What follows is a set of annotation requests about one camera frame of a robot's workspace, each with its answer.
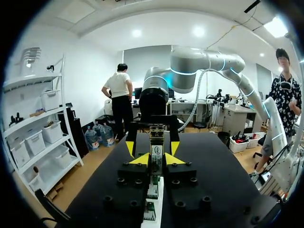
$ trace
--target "robotic arm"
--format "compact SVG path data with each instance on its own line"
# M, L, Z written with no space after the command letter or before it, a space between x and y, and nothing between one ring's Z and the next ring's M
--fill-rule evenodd
M244 68L244 60L236 54L175 47L171 51L171 67L169 69L152 67L146 74L139 101L142 116L165 114L165 106L169 100L168 82L171 82L170 88L175 92L186 94L193 90L198 70L204 69L199 77L199 86L204 73L214 71L234 82L243 91L262 120L271 119L270 128L274 156L276 156L287 145L279 112L273 98L269 97L262 102L259 92L254 89L251 81L241 73ZM179 131L188 124L195 109L196 105L194 105L191 116Z

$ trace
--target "black work surface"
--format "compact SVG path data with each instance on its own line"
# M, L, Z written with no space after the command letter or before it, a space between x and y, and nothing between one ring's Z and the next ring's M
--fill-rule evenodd
M204 191L212 197L212 210L229 211L234 207L245 206L259 195L246 171L232 152L212 133L181 133L180 145L175 157L192 162L197 170L197 179ZM123 162L130 162L125 137L120 141L105 161L96 169L75 199L66 214L71 218L94 218L100 227L107 227L100 207L107 194L107 186L116 184L117 169ZM170 139L165 135L165 152L169 152ZM149 134L139 133L136 140L136 153L150 150ZM173 227L166 189L162 208L161 227Z

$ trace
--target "black pants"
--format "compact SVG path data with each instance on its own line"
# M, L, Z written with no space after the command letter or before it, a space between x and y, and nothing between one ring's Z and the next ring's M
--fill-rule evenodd
M133 120L132 105L129 101L129 97L119 96L112 98L112 110L118 139L121 141L121 139L124 137L124 128L122 122L124 122L125 132L127 132L130 128L130 122Z

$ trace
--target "white t-shirt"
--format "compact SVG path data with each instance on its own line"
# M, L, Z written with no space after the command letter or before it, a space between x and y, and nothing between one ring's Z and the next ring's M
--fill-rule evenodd
M130 76L127 73L115 72L111 76L104 87L109 88L112 93L112 97L125 96L129 94L128 86L126 81L130 80Z

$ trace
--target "intel logo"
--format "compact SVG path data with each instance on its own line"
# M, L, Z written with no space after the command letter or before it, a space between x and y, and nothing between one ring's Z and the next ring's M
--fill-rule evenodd
M154 152L155 152L156 154L161 154L161 149L160 149L158 146L155 146L155 147L154 147Z

